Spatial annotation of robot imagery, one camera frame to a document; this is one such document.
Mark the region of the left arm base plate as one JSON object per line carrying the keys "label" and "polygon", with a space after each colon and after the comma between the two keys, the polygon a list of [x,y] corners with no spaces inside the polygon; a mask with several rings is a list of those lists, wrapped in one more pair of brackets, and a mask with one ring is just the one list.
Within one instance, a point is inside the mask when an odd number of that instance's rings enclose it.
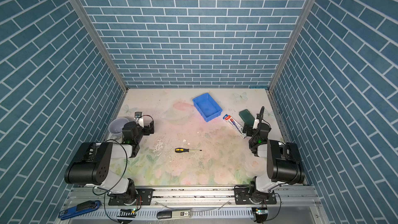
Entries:
{"label": "left arm base plate", "polygon": [[133,198],[134,202],[131,204],[124,203],[124,200],[116,195],[110,195],[108,205],[109,206],[149,206],[152,201],[154,189],[152,188],[138,188],[136,189],[136,197]]}

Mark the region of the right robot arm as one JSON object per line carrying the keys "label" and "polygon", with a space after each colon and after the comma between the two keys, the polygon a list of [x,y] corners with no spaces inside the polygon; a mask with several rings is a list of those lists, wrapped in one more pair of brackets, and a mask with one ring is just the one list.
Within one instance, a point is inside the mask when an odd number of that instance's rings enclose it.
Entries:
{"label": "right robot arm", "polygon": [[270,130],[267,122],[258,123],[256,128],[243,127],[243,133],[250,137],[250,151],[267,160],[266,174],[255,176],[249,185],[248,194],[255,203],[268,202],[277,187],[302,184],[305,179],[297,145],[268,139]]}

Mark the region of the yellow black screwdriver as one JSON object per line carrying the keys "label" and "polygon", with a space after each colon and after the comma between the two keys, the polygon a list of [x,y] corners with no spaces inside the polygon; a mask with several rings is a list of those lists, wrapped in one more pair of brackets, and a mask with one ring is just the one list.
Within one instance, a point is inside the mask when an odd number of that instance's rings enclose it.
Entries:
{"label": "yellow black screwdriver", "polygon": [[187,148],[176,148],[175,152],[176,153],[184,153],[184,152],[190,152],[190,151],[202,151],[201,149],[187,149]]}

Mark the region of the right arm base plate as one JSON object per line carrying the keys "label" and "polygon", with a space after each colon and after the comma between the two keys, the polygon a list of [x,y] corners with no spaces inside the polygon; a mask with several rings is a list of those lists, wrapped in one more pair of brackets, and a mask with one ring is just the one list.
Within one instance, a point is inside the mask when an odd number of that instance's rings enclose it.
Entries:
{"label": "right arm base plate", "polygon": [[277,203],[274,194],[262,193],[255,191],[254,193],[249,192],[247,187],[235,187],[234,197],[236,205],[249,205],[249,204],[264,204],[264,205],[274,205]]}

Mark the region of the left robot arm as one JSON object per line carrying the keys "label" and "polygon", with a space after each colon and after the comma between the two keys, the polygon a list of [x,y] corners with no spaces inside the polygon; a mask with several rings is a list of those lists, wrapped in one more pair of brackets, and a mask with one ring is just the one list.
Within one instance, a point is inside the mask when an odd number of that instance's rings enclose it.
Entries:
{"label": "left robot arm", "polygon": [[118,118],[111,122],[109,132],[122,137],[102,143],[83,143],[66,169],[64,180],[68,184],[93,184],[104,190],[117,205],[132,205],[139,199],[134,181],[118,176],[109,169],[112,159],[128,161],[138,155],[143,136],[154,134],[154,120],[149,115],[136,112],[134,120]]}

